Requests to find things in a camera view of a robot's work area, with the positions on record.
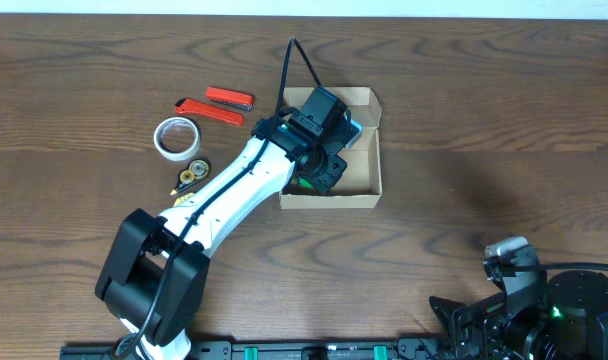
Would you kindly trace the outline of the green tape roll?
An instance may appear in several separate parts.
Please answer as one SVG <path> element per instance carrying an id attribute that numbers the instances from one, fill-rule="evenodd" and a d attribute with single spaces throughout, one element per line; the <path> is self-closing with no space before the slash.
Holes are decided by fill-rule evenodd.
<path id="1" fill-rule="evenodd" d="M 294 185 L 302 189 L 313 189 L 313 185 L 301 177 L 294 180 Z"/>

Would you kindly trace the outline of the cardboard box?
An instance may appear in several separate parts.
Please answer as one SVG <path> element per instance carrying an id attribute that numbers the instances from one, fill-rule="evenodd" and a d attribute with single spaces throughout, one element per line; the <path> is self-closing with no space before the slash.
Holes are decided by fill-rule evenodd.
<path id="1" fill-rule="evenodd" d="M 382 195 L 379 125 L 382 108 L 369 87 L 331 87 L 362 126 L 362 135 L 348 149 L 339 152 L 347 168 L 326 194 L 291 184 L 279 193 L 283 210 L 372 209 Z"/>

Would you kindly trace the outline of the white tape roll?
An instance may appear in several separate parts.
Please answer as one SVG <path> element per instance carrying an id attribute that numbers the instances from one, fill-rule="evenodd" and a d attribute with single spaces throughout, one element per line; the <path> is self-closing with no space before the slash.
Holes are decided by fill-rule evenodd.
<path id="1" fill-rule="evenodd" d="M 201 147 L 200 128 L 186 117 L 167 118 L 156 127 L 153 144 L 160 155 L 169 161 L 189 160 Z"/>

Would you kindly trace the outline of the yellow sticky note pad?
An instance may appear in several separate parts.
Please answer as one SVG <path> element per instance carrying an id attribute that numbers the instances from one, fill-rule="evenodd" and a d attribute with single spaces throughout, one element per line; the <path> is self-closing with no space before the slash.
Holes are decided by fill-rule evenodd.
<path id="1" fill-rule="evenodd" d="M 187 201 L 188 199 L 190 199 L 190 198 L 191 198 L 191 197 L 193 197 L 194 195 L 195 195 L 195 193 L 194 193 L 194 192 L 189 192 L 189 193 L 187 193 L 187 194 L 184 194 L 184 195 L 182 195 L 182 196 L 178 197 L 178 198 L 175 200 L 175 202 L 174 202 L 174 204 L 173 204 L 173 207 L 176 207 L 176 206 L 178 206 L 178 205 L 182 204 L 183 202 Z"/>

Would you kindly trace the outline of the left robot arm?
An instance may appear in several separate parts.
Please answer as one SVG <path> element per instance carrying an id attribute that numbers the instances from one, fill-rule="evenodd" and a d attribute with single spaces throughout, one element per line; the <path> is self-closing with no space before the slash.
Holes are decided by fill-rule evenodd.
<path id="1" fill-rule="evenodd" d="M 300 177 L 328 192 L 347 167 L 339 153 L 362 135 L 348 106 L 322 86 L 301 107 L 279 105 L 260 119 L 240 155 L 200 191 L 152 216 L 120 224 L 95 288 L 128 327 L 113 359 L 184 359 L 186 328 L 204 293 L 211 259 L 259 204 Z"/>

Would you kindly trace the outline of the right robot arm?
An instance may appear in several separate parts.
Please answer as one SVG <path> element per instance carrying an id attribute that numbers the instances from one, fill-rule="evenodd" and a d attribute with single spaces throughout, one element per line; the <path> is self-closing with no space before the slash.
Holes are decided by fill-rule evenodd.
<path id="1" fill-rule="evenodd" d="M 608 264 L 543 264 L 523 237 L 490 245 L 482 262 L 497 294 L 477 303 L 432 296 L 455 359 L 608 359 Z"/>

